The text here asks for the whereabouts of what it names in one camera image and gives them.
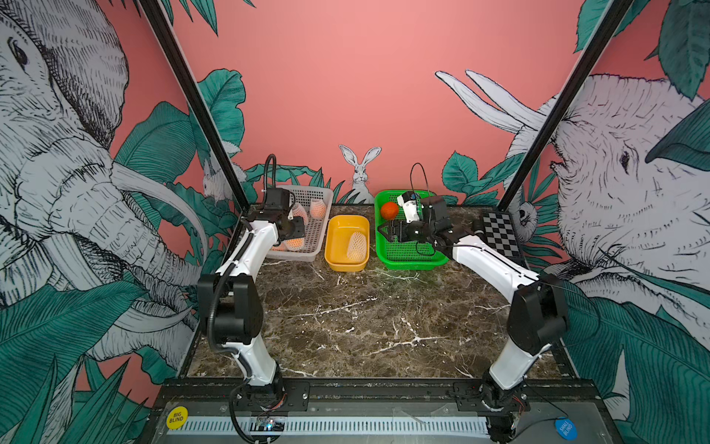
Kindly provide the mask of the white foam net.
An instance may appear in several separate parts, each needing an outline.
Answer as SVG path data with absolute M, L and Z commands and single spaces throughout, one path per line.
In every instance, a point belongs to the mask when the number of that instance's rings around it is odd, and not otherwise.
M 354 231 L 349 237 L 346 257 L 349 262 L 360 264 L 365 261 L 368 249 L 367 237 L 360 231 Z

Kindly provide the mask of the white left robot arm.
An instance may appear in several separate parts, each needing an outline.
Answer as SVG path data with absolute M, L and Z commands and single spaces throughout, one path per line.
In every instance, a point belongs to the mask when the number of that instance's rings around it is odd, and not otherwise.
M 277 397 L 284 385 L 261 336 L 264 307 L 255 281 L 271 249 L 302 239 L 305 225 L 287 210 L 264 210 L 246 218 L 244 227 L 225 263 L 198 281 L 200 327 L 211 351 L 234 359 L 253 392 Z

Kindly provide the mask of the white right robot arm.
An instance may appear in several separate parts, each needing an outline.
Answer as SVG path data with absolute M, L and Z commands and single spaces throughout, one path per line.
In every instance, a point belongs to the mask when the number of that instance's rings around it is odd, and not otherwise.
M 569 309 L 559 279 L 542 277 L 521 262 L 511 216 L 485 212 L 464 228 L 452 222 L 443 197 L 403 192 L 376 209 L 375 220 L 386 242 L 441 253 L 508 301 L 508 338 L 484 372 L 480 392 L 484 407 L 492 412 L 523 411 L 523 381 L 540 356 L 569 331 Z

